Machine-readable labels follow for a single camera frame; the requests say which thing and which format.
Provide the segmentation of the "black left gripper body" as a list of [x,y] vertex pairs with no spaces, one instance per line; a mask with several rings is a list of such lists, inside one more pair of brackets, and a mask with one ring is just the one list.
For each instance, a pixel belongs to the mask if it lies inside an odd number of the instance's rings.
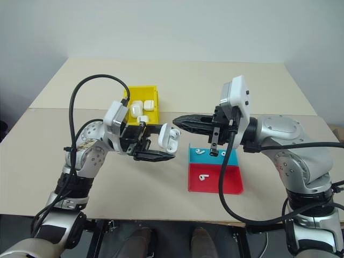
[[148,159],[151,144],[149,136],[145,122],[140,122],[139,125],[127,125],[120,136],[123,152],[134,159]]

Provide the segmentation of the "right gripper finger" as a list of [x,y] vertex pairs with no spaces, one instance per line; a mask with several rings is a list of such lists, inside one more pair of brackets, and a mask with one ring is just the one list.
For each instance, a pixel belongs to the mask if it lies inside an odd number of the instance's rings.
[[186,125],[186,124],[211,124],[212,116],[202,115],[202,114],[189,114],[183,115],[176,118],[176,125]]
[[193,134],[210,135],[213,130],[211,124],[201,122],[200,120],[174,119],[173,124],[178,128]]

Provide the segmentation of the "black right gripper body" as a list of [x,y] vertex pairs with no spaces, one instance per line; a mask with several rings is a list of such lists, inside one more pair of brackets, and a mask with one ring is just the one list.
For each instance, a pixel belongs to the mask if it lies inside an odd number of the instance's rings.
[[231,108],[229,117],[221,106],[216,106],[212,117],[212,134],[209,136],[210,155],[218,156],[218,145],[231,144],[234,146],[234,139],[238,133],[241,112],[237,106]]

